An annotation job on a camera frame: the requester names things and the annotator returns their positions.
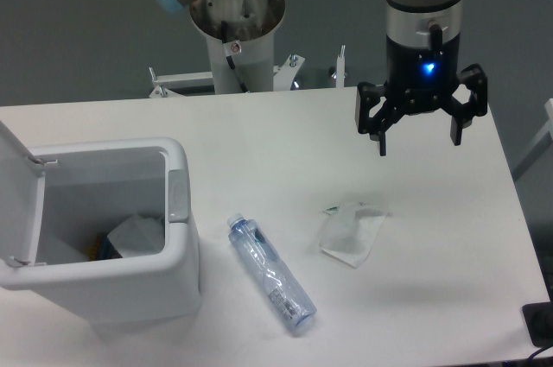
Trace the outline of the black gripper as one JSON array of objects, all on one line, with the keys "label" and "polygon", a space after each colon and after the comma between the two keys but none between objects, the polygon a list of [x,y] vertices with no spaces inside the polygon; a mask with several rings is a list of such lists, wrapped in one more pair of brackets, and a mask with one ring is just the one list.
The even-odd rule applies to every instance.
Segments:
[{"label": "black gripper", "polygon": [[[359,82],[356,95],[357,131],[378,143],[380,156],[387,154],[387,130],[405,115],[442,108],[451,116],[452,143],[460,146],[463,130],[475,117],[487,114],[488,78],[481,65],[472,64],[457,73],[460,42],[457,35],[433,52],[386,40],[386,83]],[[469,91],[464,103],[454,96],[460,85]]]}]

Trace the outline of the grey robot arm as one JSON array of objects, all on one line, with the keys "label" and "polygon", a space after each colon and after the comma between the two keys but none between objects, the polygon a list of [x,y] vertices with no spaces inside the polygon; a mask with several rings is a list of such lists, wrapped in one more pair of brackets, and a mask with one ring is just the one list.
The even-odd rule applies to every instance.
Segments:
[{"label": "grey robot arm", "polygon": [[[218,94],[268,92],[274,84],[274,34],[285,0],[156,0],[166,11],[188,9],[204,35]],[[457,66],[463,0],[386,0],[387,78],[357,87],[355,121],[385,149],[386,131],[405,116],[450,115],[450,137],[487,113],[487,78]]]}]

